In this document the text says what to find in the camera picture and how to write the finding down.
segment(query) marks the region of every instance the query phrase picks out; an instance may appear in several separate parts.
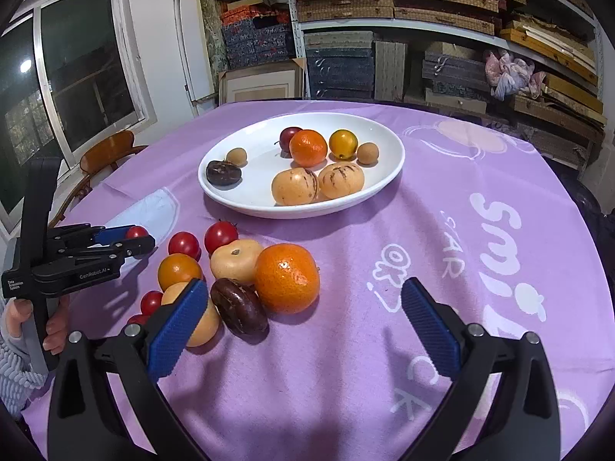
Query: table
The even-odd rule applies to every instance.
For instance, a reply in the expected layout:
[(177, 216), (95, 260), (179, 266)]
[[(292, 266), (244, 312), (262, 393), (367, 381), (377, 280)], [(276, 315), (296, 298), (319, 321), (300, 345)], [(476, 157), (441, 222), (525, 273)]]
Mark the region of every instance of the table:
[[(364, 116), (394, 130), (407, 152), (402, 173), (364, 203), (298, 221), (243, 216), (204, 196), (196, 170), (219, 140), (272, 116), (315, 111)], [(135, 205), (146, 197), (146, 206)], [(321, 269), (318, 303), (272, 317), (264, 342), (249, 345), (222, 330), (185, 351), (159, 382), (214, 461), (396, 460), (450, 384), (400, 310), (399, 288), (411, 276), (492, 335), (540, 335), (560, 402), (562, 454), (615, 382), (613, 308), (580, 213), (530, 144), (490, 129), (371, 104), (227, 104), (131, 158), (64, 224), (127, 224), (131, 217), (152, 227), (159, 248), (121, 279), (73, 295), (71, 326), (90, 338), (117, 334), (139, 312), (140, 297), (159, 288), (156, 271), (174, 232), (202, 238), (220, 218), (265, 246), (302, 244)], [(211, 285), (207, 255), (200, 263)], [(119, 380), (111, 381), (133, 439), (148, 448)], [(492, 386), (460, 447), (476, 438), (493, 393)], [(49, 398), (24, 414), (44, 453)]]

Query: picture frame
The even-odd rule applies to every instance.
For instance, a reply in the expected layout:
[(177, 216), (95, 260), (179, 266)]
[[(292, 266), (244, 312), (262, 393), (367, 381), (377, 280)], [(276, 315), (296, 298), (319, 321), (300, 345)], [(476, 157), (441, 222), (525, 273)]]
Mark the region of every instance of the picture frame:
[(267, 99), (302, 99), (304, 59), (220, 73), (219, 104)]

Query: ceiling light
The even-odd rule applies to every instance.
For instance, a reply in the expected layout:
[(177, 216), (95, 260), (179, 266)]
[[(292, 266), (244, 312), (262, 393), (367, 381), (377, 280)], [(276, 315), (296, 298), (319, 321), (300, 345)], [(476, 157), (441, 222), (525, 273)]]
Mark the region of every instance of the ceiling light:
[(26, 73), (30, 70), (30, 67), (32, 67), (32, 61), (30, 59), (26, 59), (22, 62), (21, 66), (19, 66), (19, 70), (22, 73)]

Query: white plate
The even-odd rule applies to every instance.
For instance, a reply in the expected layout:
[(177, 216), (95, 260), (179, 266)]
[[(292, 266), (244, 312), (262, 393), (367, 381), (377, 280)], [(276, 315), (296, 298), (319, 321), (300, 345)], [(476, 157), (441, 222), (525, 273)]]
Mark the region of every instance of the white plate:
[[(357, 136), (359, 144), (375, 143), (380, 157), (374, 166), (363, 166), (363, 190), (338, 199), (301, 206), (276, 204), (271, 194), (271, 182), (279, 172), (290, 169), (293, 161), (290, 157), (282, 157), (280, 145), (276, 144), (280, 132), (288, 126), (316, 130), (327, 142), (334, 131), (344, 128)], [(212, 160), (224, 160), (226, 154), (236, 147), (243, 147), (248, 154), (248, 164), (241, 169), (242, 179), (229, 188), (211, 185), (205, 177), (207, 164)], [(404, 144), (399, 137), (371, 119), (331, 112), (289, 114), (251, 124), (217, 143), (199, 164), (199, 183), (211, 199), (246, 215), (277, 219), (308, 218), (334, 213), (372, 197), (395, 178), (404, 165), (404, 158)], [(326, 164), (333, 162), (336, 161), (327, 156)], [(325, 163), (312, 169), (318, 173), (324, 166)]]

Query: blue gripper pad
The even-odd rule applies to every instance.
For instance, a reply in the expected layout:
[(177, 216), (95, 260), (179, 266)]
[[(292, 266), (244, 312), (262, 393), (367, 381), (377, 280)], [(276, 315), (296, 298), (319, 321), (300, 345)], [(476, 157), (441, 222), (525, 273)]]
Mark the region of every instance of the blue gripper pad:
[(123, 241), (126, 238), (126, 232), (128, 229), (134, 226), (124, 226), (124, 227), (112, 227), (110, 229), (103, 229), (97, 234), (94, 234), (94, 241), (96, 244), (102, 244), (106, 246), (107, 244), (117, 243), (118, 241)]
[(438, 373), (454, 380), (461, 370), (461, 349), (439, 314), (438, 305), (416, 277), (404, 282), (402, 309), (406, 317)]
[(152, 381), (168, 376), (173, 371), (186, 343), (196, 325), (207, 310), (207, 284), (193, 279), (171, 305), (163, 305), (151, 316), (154, 318), (159, 310), (173, 307), (173, 312), (166, 322), (149, 341), (148, 375)]

